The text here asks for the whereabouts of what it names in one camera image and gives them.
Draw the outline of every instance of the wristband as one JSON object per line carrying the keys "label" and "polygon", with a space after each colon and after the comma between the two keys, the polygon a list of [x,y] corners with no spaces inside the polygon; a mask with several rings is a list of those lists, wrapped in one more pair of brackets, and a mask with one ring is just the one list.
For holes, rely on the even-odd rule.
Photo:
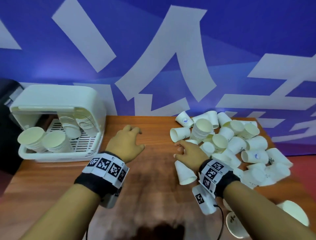
{"label": "wristband", "polygon": [[233,169],[225,163],[217,160],[206,160],[200,166],[200,180],[199,183],[206,188],[211,195],[223,198],[224,189],[233,181],[240,181],[240,179],[233,174]]}
{"label": "wristband", "polygon": [[75,180],[103,198],[107,193],[115,194],[122,186],[129,168],[115,154],[96,154]]}

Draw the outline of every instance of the person's right hand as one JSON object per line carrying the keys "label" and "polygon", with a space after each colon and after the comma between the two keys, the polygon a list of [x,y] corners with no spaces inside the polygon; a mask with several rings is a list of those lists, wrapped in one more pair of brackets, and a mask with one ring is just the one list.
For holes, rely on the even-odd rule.
{"label": "person's right hand", "polygon": [[174,145],[178,147],[179,152],[182,152],[183,149],[185,149],[185,153],[183,155],[174,154],[173,157],[193,171],[198,171],[202,163],[209,159],[205,152],[194,143],[180,140]]}

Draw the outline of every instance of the person's left arm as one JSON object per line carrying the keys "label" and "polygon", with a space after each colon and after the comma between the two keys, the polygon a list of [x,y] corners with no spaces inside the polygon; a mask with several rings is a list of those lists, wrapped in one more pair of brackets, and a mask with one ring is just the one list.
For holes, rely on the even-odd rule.
{"label": "person's left arm", "polygon": [[[138,133],[142,134],[139,127],[125,126],[109,141],[106,151],[118,156],[124,163],[132,161],[145,149],[143,144],[136,145]],[[101,178],[99,181],[98,176],[92,174],[85,176],[81,174],[79,177],[91,181],[92,185],[97,182],[98,188],[100,183],[105,181]],[[104,188],[96,193],[81,184],[74,184],[21,239],[81,240],[100,203],[101,196],[112,191],[112,187],[105,184]]]}

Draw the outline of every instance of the forearm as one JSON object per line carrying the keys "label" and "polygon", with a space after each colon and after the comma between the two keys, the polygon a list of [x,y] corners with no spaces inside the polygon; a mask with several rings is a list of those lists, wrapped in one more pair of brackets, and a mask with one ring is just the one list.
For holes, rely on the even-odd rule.
{"label": "forearm", "polygon": [[255,240],[316,239],[308,227],[239,181],[225,188],[224,199]]}
{"label": "forearm", "polygon": [[73,185],[21,238],[22,240],[78,240],[99,205],[100,196]]}

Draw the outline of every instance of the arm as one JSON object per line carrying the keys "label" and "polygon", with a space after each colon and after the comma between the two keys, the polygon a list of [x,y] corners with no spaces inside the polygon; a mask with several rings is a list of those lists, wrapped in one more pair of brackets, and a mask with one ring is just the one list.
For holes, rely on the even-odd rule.
{"label": "arm", "polygon": [[[174,157],[193,171],[198,171],[208,159],[196,144],[181,140],[175,146],[179,152],[185,149],[185,153]],[[308,227],[239,181],[228,184],[223,189],[223,196],[253,239],[316,240]]]}
{"label": "arm", "polygon": [[[127,125],[108,143],[106,151],[128,163],[136,158],[145,145],[136,145],[138,127]],[[101,196],[81,184],[74,184],[22,236],[22,240],[81,240],[100,203]]]}

